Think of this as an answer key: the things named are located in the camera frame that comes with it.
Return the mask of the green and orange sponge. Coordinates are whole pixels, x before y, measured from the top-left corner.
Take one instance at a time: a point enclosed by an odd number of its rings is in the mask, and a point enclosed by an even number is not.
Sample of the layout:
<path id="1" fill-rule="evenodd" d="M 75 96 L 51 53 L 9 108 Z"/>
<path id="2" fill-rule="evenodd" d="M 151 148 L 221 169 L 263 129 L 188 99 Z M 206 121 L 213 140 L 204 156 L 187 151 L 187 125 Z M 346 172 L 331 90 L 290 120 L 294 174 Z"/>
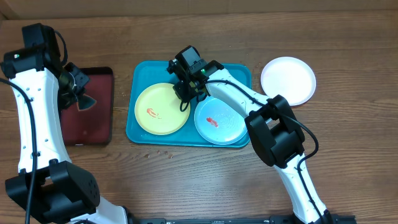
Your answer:
<path id="1" fill-rule="evenodd" d="M 96 100 L 87 94 L 82 94 L 77 98 L 78 111 L 84 111 L 94 106 Z"/>

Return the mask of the yellow-green plate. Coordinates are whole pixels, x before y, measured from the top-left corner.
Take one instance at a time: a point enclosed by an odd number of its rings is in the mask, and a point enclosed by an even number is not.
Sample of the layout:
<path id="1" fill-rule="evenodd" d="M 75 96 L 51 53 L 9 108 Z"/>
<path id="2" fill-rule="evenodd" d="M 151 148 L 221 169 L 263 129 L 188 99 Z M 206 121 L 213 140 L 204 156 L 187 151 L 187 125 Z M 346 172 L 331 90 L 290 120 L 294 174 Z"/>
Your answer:
<path id="1" fill-rule="evenodd" d="M 190 116 L 190 106 L 180 110 L 181 100 L 173 84 L 157 83 L 146 88 L 137 98 L 134 114 L 139 126 L 148 133 L 167 135 L 178 131 Z"/>

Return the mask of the white plate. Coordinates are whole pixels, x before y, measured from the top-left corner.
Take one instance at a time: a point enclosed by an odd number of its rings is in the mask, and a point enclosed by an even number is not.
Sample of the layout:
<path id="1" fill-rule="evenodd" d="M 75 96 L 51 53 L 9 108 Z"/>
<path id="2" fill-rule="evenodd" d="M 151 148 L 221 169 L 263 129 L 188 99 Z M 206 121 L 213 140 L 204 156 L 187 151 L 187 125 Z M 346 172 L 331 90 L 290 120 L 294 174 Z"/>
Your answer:
<path id="1" fill-rule="evenodd" d="M 261 86 L 267 96 L 281 95 L 290 106 L 298 106 L 313 96 L 317 81 L 314 71 L 304 61 L 294 57 L 278 57 L 263 68 Z"/>

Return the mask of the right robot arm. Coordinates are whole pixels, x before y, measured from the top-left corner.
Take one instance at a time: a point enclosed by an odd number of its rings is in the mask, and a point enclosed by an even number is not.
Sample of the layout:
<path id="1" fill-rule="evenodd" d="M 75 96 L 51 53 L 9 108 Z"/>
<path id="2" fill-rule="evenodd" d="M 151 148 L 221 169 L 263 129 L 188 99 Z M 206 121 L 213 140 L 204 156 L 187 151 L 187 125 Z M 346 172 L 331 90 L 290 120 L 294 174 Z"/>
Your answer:
<path id="1" fill-rule="evenodd" d="M 216 60 L 206 62 L 191 45 L 169 60 L 167 71 L 178 78 L 174 91 L 182 103 L 206 94 L 226 103 L 244 118 L 257 156 L 282 179 L 292 202 L 295 223 L 333 223 L 305 164 L 314 156 L 313 152 L 304 153 L 305 135 L 313 133 L 297 121 L 283 96 L 270 98 L 255 92 Z"/>

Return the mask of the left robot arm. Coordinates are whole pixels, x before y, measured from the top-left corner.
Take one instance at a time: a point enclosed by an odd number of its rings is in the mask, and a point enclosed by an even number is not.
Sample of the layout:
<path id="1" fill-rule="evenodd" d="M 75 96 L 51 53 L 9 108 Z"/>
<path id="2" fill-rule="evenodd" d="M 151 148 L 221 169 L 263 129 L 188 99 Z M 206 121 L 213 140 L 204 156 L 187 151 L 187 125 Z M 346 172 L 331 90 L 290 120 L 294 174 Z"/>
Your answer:
<path id="1" fill-rule="evenodd" d="M 4 55 L 2 83 L 16 98 L 21 136 L 18 175 L 7 195 L 40 223 L 133 223 L 129 210 L 100 195 L 95 177 L 74 165 L 66 150 L 60 112 L 92 107 L 89 77 L 68 61 L 66 43 L 52 27 L 22 28 L 24 47 Z"/>

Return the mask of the teal plastic serving tray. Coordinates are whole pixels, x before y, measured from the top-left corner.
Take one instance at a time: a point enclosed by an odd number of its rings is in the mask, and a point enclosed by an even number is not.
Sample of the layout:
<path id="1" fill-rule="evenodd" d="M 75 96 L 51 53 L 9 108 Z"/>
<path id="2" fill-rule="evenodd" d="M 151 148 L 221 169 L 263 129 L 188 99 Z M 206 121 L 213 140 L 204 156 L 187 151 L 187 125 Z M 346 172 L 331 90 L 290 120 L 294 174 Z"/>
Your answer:
<path id="1" fill-rule="evenodd" d="M 237 63 L 223 63 L 229 73 L 247 87 L 252 87 L 251 72 L 247 67 Z M 168 146 L 192 146 L 192 147 L 229 147 L 242 148 L 250 142 L 249 135 L 246 134 L 235 143 L 220 146 L 208 142 L 198 133 L 194 124 L 193 112 L 187 122 L 178 131 L 168 135 L 155 135 L 145 131 L 140 127 L 135 117 L 135 104 L 139 95 L 149 86 L 156 83 L 178 82 L 174 74 L 169 74 L 166 70 L 168 61 L 147 60 L 141 62 L 134 70 L 132 78 L 131 97 L 129 100 L 129 110 L 127 114 L 126 135 L 134 143 L 138 144 L 158 144 Z"/>

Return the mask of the black red-lined water tray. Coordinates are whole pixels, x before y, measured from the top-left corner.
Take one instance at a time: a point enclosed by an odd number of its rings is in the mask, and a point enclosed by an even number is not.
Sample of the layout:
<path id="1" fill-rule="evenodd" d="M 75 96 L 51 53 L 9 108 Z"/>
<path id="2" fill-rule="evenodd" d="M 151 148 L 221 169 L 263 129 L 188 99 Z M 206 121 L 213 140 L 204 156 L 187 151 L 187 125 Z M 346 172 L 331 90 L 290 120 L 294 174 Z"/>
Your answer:
<path id="1" fill-rule="evenodd" d="M 106 145 L 111 140 L 114 100 L 114 75 L 109 67 L 83 68 L 89 77 L 85 95 L 95 100 L 85 110 L 75 103 L 60 112 L 65 145 Z"/>

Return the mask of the light blue plate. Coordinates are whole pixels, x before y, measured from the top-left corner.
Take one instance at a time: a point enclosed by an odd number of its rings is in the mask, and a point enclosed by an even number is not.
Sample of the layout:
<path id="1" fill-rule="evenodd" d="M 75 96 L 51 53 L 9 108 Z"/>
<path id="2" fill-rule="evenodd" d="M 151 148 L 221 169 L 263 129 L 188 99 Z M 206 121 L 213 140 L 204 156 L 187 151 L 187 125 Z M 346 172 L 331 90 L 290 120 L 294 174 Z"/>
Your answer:
<path id="1" fill-rule="evenodd" d="M 240 148 L 249 142 L 244 118 L 217 98 L 208 96 L 199 102 L 193 122 L 209 146 Z"/>

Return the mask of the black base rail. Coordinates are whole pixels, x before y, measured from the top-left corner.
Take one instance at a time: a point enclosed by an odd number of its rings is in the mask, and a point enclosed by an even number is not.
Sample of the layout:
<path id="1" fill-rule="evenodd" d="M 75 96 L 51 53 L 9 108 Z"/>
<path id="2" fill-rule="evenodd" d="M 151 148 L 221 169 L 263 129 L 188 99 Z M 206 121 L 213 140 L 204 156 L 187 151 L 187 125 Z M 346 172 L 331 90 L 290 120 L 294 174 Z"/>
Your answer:
<path id="1" fill-rule="evenodd" d="M 227 219 L 179 219 L 133 218 L 133 224 L 290 224 L 295 221 L 293 215 L 273 215 L 269 218 L 227 218 Z"/>

